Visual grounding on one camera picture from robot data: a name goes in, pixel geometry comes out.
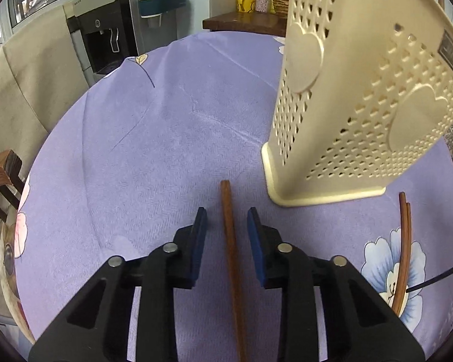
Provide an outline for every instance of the flower print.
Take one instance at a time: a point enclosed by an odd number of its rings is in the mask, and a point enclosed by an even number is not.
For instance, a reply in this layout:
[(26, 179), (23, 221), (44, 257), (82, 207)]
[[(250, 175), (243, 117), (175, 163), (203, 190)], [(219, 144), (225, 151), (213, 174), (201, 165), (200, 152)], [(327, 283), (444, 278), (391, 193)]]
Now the flower print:
[[(396, 281), (400, 267), (401, 229), (392, 230), (389, 243), (384, 238), (369, 242), (364, 249), (366, 262), (362, 266), (361, 274), (386, 301), (392, 306), (396, 292)], [(419, 242), (411, 244), (411, 260), (408, 275), (408, 287), (425, 281), (426, 255)], [(400, 319), (413, 332), (421, 320), (423, 297), (421, 290), (405, 294)]]
[[(285, 38), (284, 37), (274, 37), (273, 39), (276, 40), (277, 42), (280, 42), (282, 45), (285, 45)], [(279, 47), (279, 53), (280, 54), (284, 54), (284, 48), (285, 48), (285, 46), (280, 46)]]
[(13, 243), (14, 257), (17, 259), (22, 256), (25, 248), (25, 240), (27, 239), (27, 218), (24, 212), (21, 212), (22, 206), (30, 192), (30, 175), (27, 177), (24, 185), (24, 191), (18, 205), (17, 221), (15, 222), (15, 241)]
[(147, 54), (142, 54), (142, 55), (136, 57), (136, 59), (135, 59), (136, 64), (142, 65), (143, 62), (145, 62), (145, 61), (147, 60), (147, 58), (148, 58), (148, 55), (147, 55)]

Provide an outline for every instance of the pink flower print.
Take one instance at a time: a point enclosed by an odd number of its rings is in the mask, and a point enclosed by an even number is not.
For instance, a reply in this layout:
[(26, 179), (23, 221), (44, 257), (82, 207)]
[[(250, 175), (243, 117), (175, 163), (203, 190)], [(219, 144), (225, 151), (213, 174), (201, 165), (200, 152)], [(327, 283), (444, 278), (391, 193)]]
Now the pink flower print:
[(22, 193), (22, 198), (20, 199), (20, 204), (18, 205), (18, 214), (17, 221), (15, 223), (15, 242), (13, 244), (14, 257), (17, 259), (22, 256), (25, 248), (25, 240), (27, 239), (27, 218), (25, 213), (20, 212), (22, 206), (25, 204), (25, 201), (30, 192), (30, 175), (25, 181), (24, 191)]

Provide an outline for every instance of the chair backrest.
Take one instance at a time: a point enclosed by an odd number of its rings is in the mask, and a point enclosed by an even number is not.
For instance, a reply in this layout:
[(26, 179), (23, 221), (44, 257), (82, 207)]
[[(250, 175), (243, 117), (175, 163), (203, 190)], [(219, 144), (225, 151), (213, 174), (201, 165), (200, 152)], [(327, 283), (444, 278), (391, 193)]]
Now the chair backrest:
[[(7, 185), (11, 185), (17, 189), (18, 193), (22, 194), (24, 183), (19, 177), (22, 161), (12, 150), (3, 151), (0, 153), (0, 193), (18, 209), (19, 199), (13, 194)], [(7, 221), (7, 214), (0, 208), (0, 219), (3, 222)]]

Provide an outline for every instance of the yellow mug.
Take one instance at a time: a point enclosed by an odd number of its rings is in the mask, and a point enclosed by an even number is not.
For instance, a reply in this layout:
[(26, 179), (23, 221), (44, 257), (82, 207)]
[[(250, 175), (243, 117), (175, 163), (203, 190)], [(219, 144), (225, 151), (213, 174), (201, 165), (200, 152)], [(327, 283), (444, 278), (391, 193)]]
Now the yellow mug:
[(237, 12), (255, 11), (255, 0), (237, 0)]

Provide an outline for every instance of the chopstick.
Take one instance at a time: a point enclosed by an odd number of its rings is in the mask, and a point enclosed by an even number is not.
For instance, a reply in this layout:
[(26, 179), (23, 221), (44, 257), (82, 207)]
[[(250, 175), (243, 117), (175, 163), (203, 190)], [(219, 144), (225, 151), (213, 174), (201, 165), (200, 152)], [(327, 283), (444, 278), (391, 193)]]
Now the chopstick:
[(409, 266), (411, 261), (411, 204), (406, 203), (406, 194), (400, 193), (400, 209), (401, 209), (401, 254), (400, 267), (397, 273), (396, 291), (392, 309), (397, 316), (401, 313), (406, 287), (408, 285)]
[(235, 225), (233, 224), (230, 181), (221, 181), (220, 189), (222, 193), (223, 225), (225, 226), (226, 259), (228, 263), (228, 274), (230, 276), (233, 319), (237, 337), (237, 353), (239, 362), (247, 362), (245, 325), (243, 320), (242, 280), (240, 279), (237, 238), (235, 236)]

